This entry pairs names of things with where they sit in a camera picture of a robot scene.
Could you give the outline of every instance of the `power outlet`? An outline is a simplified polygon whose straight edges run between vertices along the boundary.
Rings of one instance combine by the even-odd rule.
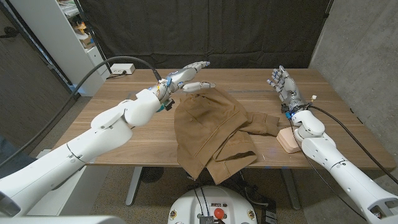
[[[122,74],[123,71],[126,71],[126,74],[132,74],[135,69],[133,63],[114,63],[111,66],[111,71],[114,75]]]

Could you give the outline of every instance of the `brown jacket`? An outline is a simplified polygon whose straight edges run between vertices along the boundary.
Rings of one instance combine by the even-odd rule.
[[[246,112],[220,88],[189,94],[174,115],[178,163],[194,179],[207,167],[220,184],[257,159],[248,133],[276,136],[278,121],[265,113]]]

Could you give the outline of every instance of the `wire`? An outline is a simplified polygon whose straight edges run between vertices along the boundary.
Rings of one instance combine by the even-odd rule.
[[[307,105],[304,106],[304,110],[307,110],[309,106],[312,105],[312,102],[309,102]]]
[[[195,192],[195,195],[197,196],[197,199],[198,199],[198,202],[199,202],[199,205],[200,205],[201,215],[203,215],[203,209],[202,209],[202,207],[201,207],[201,203],[200,203],[200,200],[199,200],[197,191],[195,190],[195,188],[193,189],[193,191]]]
[[[245,181],[241,170],[239,170],[239,173],[241,174],[242,180]],[[259,194],[261,197],[264,197],[259,192],[257,192],[257,190],[255,190],[255,192],[257,194]],[[269,203],[260,203],[260,202],[255,202],[255,201],[251,200],[251,198],[249,197],[249,194],[248,194],[248,188],[247,187],[244,187],[244,193],[246,194],[246,198],[253,204],[264,205],[264,206],[268,206],[269,205]]]
[[[159,93],[160,93],[160,90],[159,90],[159,82],[156,84],[156,88],[157,88],[156,96],[159,97]]]
[[[312,162],[310,161],[310,159],[308,158],[308,156],[304,153],[303,149],[301,148],[301,145],[299,144],[299,142],[296,139],[296,136],[294,135],[294,130],[293,130],[293,125],[291,120],[289,120],[290,123],[290,127],[292,127],[292,133],[293,133],[293,137],[294,140],[296,141],[298,147],[301,149],[301,151],[303,152],[304,157],[307,159],[307,161],[311,164],[312,168],[315,170],[315,172],[319,175],[319,177],[324,181],[324,183],[329,187],[329,189],[342,201],[344,202],[344,204],[346,204],[352,211],[354,211],[357,215],[359,215],[361,218],[363,218],[364,220],[366,220],[361,214],[359,214],[353,207],[351,207],[350,205],[348,205],[348,203],[340,197],[340,195],[337,194],[337,192],[335,192],[335,190],[333,190],[333,188],[329,185],[329,183],[322,177],[322,175],[318,172],[317,168],[315,168],[315,166],[312,164]]]
[[[147,65],[150,69],[152,69],[156,79],[159,81],[162,79],[162,77],[160,77],[159,73],[156,71],[156,69],[150,65],[148,62],[136,58],[136,57],[132,57],[132,56],[115,56],[115,57],[111,57],[108,58],[102,62],[100,62],[99,64],[97,64],[93,69],[91,69],[87,75],[85,75],[81,81],[79,82],[79,84],[77,84],[77,86],[75,87],[75,89],[72,91],[72,93],[70,94],[69,98],[67,99],[67,101],[62,105],[62,107],[55,113],[55,115],[50,119],[50,121],[35,135],[32,137],[32,139],[30,139],[27,143],[25,143],[20,149],[18,149],[13,155],[11,155],[10,157],[8,157],[6,160],[4,160],[1,164],[0,167],[4,166],[6,163],[8,163],[11,159],[13,159],[14,157],[16,157],[20,152],[22,152],[24,149],[26,149],[26,147],[28,147],[30,144],[32,144],[32,142],[34,142],[54,121],[55,119],[58,117],[59,114],[61,114],[61,112],[63,111],[63,109],[65,109],[65,107],[67,106],[67,104],[69,103],[69,101],[75,96],[75,94],[77,93],[77,91],[79,90],[79,88],[82,86],[82,84],[84,84],[84,82],[88,79],[88,77],[90,77],[91,74],[93,74],[97,69],[99,69],[101,66],[103,66],[106,63],[109,62],[113,62],[116,60],[121,60],[121,59],[125,59],[125,60],[132,60],[132,61],[136,61],[136,62],[140,62],[143,63],[144,65]]]
[[[163,99],[164,96],[166,95],[168,89],[169,89],[169,86],[166,87],[166,90],[164,91],[164,94],[163,94],[163,96],[162,96],[162,99]]]
[[[232,183],[234,183],[236,186],[238,186],[238,187],[236,187],[234,185],[229,185],[228,184],[228,186],[233,187],[239,194],[241,194],[244,197],[244,189],[232,177],[228,178],[227,180],[232,181]]]
[[[210,212],[209,212],[209,208],[207,207],[207,202],[206,202],[206,198],[205,198],[205,193],[203,193],[203,189],[200,186],[200,190],[201,190],[201,194],[203,195],[203,199],[205,199],[205,204],[206,204],[206,209],[207,209],[207,216],[210,216]]]
[[[127,72],[125,71],[125,70],[123,70],[123,72],[122,72],[122,74],[117,74],[117,75],[115,75],[115,76],[112,76],[112,77],[108,77],[108,78],[106,78],[106,79],[114,79],[114,78],[121,78],[120,76],[122,76],[122,75],[125,75]]]
[[[248,200],[249,200],[251,203],[256,204],[256,205],[264,205],[264,206],[268,206],[268,205],[269,205],[269,203],[260,203],[260,202],[255,202],[255,201],[251,200],[250,197],[249,197],[249,195],[248,195],[248,190],[247,190],[247,188],[244,188],[244,192],[246,193],[246,198],[248,198]]]
[[[239,194],[242,194],[242,193],[241,193],[241,190],[239,190],[239,189],[238,189],[237,187],[235,187],[234,185],[227,184],[227,183],[224,183],[224,182],[221,183],[220,185],[222,185],[223,187],[232,189],[232,190],[236,191],[236,192],[239,193]]]
[[[398,184],[398,180],[392,175],[390,174],[390,172],[388,172],[388,170],[386,170],[386,168],[384,168],[373,156],[372,154],[370,154],[370,152],[368,150],[366,150],[366,148],[355,138],[355,136],[351,133],[351,131],[348,130],[348,128],[343,125],[343,123],[341,121],[339,121],[337,118],[335,118],[334,116],[332,116],[330,113],[324,111],[321,108],[317,108],[316,106],[312,106],[309,105],[309,108],[314,108],[318,111],[321,111],[322,113],[328,115],[329,117],[331,117],[332,119],[334,119],[338,124],[340,124],[340,126],[351,136],[351,138],[361,147],[361,149],[366,153],[366,155],[369,156],[369,158],[371,158],[371,160],[378,166],[380,167],[381,170],[383,170],[383,172],[385,174],[387,174],[387,176],[389,176],[396,184]]]

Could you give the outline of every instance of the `white robotic arm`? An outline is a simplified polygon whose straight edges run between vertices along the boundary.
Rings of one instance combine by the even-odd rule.
[[[268,83],[279,93],[282,111],[295,126],[294,136],[307,157],[323,166],[361,210],[369,223],[398,223],[398,197],[385,191],[345,158],[324,131],[323,123],[307,110],[293,79],[280,66]]]
[[[171,93],[182,89],[209,62],[197,62],[169,74],[166,80],[140,91],[136,100],[124,100],[102,112],[91,129],[54,149],[27,167],[0,179],[0,213],[25,215],[47,192],[62,184],[92,158],[122,146],[132,137],[132,128],[143,126],[162,108],[171,108]],[[187,92],[215,85],[187,84]]]

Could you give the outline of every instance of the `gray wall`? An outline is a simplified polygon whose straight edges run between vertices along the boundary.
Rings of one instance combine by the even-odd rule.
[[[398,1],[335,0],[316,68],[394,155],[398,149]]]

